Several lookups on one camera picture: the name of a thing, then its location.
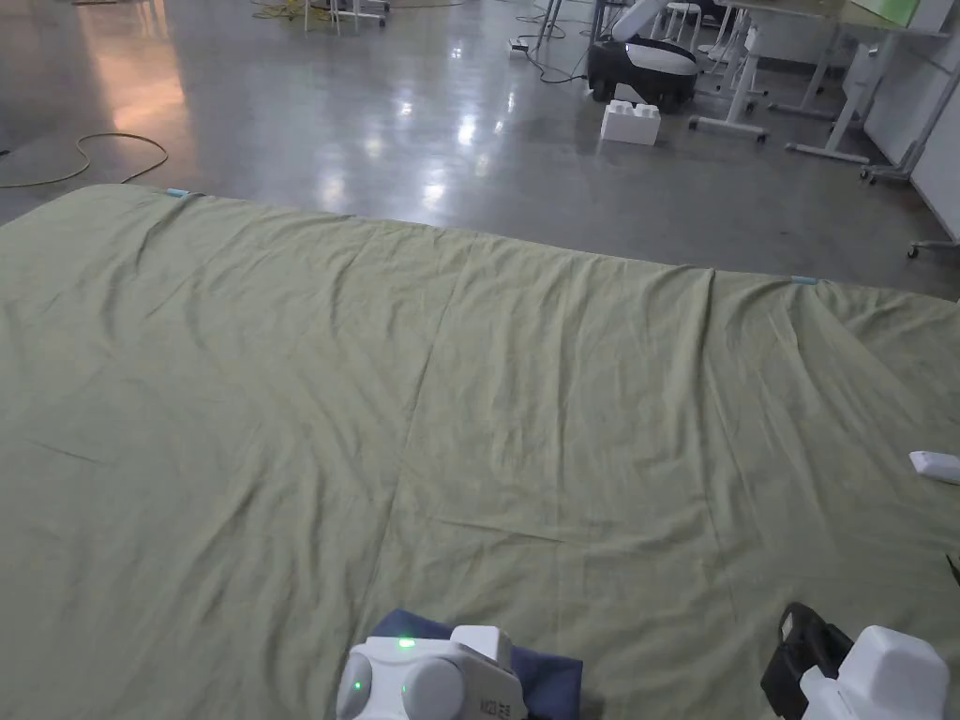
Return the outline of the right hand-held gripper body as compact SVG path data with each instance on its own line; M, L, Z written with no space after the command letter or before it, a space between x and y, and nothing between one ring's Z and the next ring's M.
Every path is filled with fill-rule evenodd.
M948 719L950 680L920 638L879 625L850 638L791 602L760 688L779 719Z

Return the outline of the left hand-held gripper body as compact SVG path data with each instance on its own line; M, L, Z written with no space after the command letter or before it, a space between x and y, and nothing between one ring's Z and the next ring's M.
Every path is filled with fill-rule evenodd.
M338 719L527 719L513 644L501 629L460 625L448 639L375 637L353 646Z

